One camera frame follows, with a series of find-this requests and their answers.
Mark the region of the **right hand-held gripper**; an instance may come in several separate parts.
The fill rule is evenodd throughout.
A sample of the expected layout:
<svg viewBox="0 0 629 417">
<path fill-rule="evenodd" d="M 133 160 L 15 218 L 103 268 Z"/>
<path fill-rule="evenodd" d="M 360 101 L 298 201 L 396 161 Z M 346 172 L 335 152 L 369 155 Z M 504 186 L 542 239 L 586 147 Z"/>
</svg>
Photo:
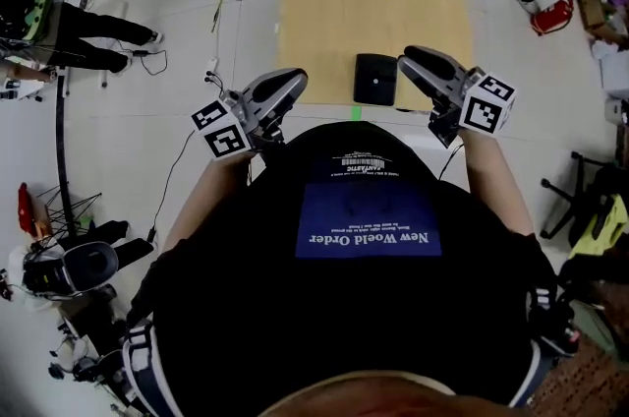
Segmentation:
<svg viewBox="0 0 629 417">
<path fill-rule="evenodd" d="M 398 57 L 398 69 L 431 100 L 428 128 L 447 148 L 461 129 L 498 135 L 513 109 L 514 87 L 437 50 L 410 45 Z"/>
</svg>

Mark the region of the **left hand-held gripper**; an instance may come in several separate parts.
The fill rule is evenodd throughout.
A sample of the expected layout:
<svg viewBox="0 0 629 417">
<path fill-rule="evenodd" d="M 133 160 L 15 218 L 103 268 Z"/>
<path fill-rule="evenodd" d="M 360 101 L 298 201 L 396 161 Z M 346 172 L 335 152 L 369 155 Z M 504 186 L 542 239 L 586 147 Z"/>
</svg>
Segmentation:
<svg viewBox="0 0 629 417">
<path fill-rule="evenodd" d="M 195 111 L 192 121 L 214 158 L 249 151 L 267 158 L 284 145 L 281 123 L 307 85 L 308 75 L 301 68 L 275 70 L 241 91 L 223 91 Z"/>
</svg>

